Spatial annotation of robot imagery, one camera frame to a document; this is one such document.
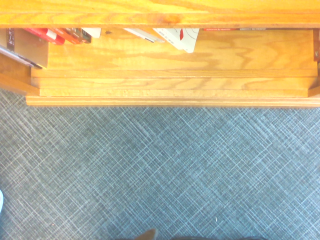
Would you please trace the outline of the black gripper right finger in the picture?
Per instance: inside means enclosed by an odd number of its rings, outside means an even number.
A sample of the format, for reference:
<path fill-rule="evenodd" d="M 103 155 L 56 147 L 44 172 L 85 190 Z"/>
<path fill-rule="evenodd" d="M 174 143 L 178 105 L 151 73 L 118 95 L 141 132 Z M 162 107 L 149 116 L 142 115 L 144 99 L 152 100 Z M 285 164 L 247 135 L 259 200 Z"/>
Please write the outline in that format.
<path fill-rule="evenodd" d="M 200 236 L 182 236 L 175 237 L 172 240 L 262 240 L 260 236 L 248 236 L 248 237 L 238 237 L 238 238 L 210 238 L 210 237 L 200 237 Z"/>

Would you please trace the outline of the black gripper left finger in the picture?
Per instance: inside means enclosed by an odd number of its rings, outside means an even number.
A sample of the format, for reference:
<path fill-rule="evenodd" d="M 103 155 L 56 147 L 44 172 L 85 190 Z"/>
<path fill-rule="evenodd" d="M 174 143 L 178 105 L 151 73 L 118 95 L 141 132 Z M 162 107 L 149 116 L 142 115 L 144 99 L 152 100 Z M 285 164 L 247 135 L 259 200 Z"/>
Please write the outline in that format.
<path fill-rule="evenodd" d="M 136 237 L 136 240 L 155 240 L 157 238 L 157 230 L 155 228 L 149 229 L 146 232 Z"/>

